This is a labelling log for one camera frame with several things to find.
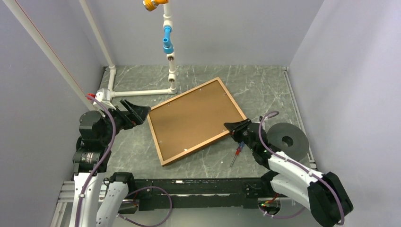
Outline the blue handled screwdriver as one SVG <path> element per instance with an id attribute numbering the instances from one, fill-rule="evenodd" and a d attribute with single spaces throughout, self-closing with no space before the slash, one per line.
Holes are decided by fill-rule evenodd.
<path id="1" fill-rule="evenodd" d="M 243 141 L 240 142 L 240 143 L 238 144 L 238 147 L 237 147 L 237 149 L 236 149 L 236 151 L 235 151 L 234 158 L 233 158 L 233 160 L 231 161 L 229 167 L 232 167 L 232 166 L 233 166 L 235 160 L 237 159 L 237 157 L 238 157 L 239 154 L 241 153 L 241 151 L 242 151 L 242 149 L 244 148 L 244 146 L 245 146 L 245 143 L 244 143 Z"/>

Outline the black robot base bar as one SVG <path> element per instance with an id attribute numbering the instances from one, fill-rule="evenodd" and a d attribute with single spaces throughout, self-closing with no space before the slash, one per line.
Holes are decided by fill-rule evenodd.
<path id="1" fill-rule="evenodd" d="M 260 178 L 136 179 L 135 188 L 144 188 L 124 199 L 119 212 L 184 208 L 262 207 L 277 214 L 283 195 L 267 190 Z"/>

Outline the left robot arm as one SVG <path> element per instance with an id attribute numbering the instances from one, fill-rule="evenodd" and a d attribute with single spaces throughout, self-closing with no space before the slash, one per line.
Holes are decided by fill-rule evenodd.
<path id="1" fill-rule="evenodd" d="M 92 96 L 88 99 L 96 103 L 98 109 L 81 115 L 79 122 L 80 137 L 73 155 L 74 197 L 70 218 L 71 227 L 110 227 L 125 199 L 135 200 L 144 190 L 166 190 L 157 186 L 137 188 L 132 173 L 116 172 L 108 178 L 106 195 L 99 205 L 101 187 L 106 179 L 107 164 L 116 135 L 121 130 L 129 130 L 144 123 L 151 108 L 134 105 L 123 99 L 125 107 L 106 107 Z"/>

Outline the wooden picture frame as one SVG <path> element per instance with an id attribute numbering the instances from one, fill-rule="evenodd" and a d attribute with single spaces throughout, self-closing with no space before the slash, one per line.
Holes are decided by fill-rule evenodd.
<path id="1" fill-rule="evenodd" d="M 229 134 L 223 125 L 246 116 L 220 78 L 154 106 L 148 123 L 162 166 Z"/>

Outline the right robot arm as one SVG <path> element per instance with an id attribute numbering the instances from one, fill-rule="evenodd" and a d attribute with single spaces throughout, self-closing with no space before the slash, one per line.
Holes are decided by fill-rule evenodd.
<path id="1" fill-rule="evenodd" d="M 309 151 L 309 141 L 300 128 L 280 122 L 265 131 L 249 119 L 224 126 L 234 141 L 244 143 L 255 161 L 269 170 L 261 177 L 264 195 L 277 192 L 295 200 L 323 227 L 334 226 L 354 209 L 336 174 L 323 174 L 299 163 Z"/>

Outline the blue pipe elbow fitting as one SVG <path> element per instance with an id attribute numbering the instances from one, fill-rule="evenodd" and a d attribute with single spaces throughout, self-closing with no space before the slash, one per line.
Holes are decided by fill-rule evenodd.
<path id="1" fill-rule="evenodd" d="M 174 46 L 171 41 L 171 32 L 171 26 L 164 27 L 163 49 L 165 54 L 171 54 L 174 52 Z"/>

